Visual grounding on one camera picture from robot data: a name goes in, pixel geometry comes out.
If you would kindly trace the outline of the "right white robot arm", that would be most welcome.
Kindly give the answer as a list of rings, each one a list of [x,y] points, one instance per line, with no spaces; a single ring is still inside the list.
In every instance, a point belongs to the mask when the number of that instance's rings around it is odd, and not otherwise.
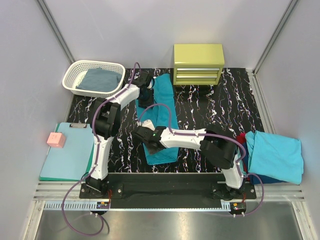
[[[133,137],[143,143],[149,165],[175,162],[179,148],[200,151],[207,161],[221,169],[225,178],[225,186],[215,186],[214,194],[228,200],[244,194],[241,161],[246,150],[235,139],[219,135],[213,128],[180,130],[142,125],[133,131]]]

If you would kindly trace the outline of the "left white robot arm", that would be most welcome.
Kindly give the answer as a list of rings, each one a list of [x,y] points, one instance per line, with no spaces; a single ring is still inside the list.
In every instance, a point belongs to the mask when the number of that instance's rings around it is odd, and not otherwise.
[[[121,126],[121,111],[135,100],[142,108],[151,106],[154,103],[154,84],[154,77],[142,72],[117,93],[96,101],[90,123],[94,139],[92,163],[85,178],[86,186],[95,197],[103,198],[108,193],[108,161],[112,141]]]

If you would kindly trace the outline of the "teal t shirt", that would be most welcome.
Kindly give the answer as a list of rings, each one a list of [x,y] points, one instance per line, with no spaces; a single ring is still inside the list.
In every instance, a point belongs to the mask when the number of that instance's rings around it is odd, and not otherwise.
[[[136,101],[136,113],[139,120],[142,122],[145,120],[151,120],[154,127],[171,126],[172,129],[178,129],[178,120],[175,109],[174,101],[174,91],[173,85],[171,83],[171,78],[169,74],[163,74],[155,78],[154,84],[154,102],[156,104],[166,105],[164,106],[154,106],[145,112],[145,109],[138,106],[138,101]],[[179,148],[166,148],[155,154],[149,154],[146,146],[143,147],[145,151],[146,161],[149,165],[160,165],[174,163],[177,161]]]

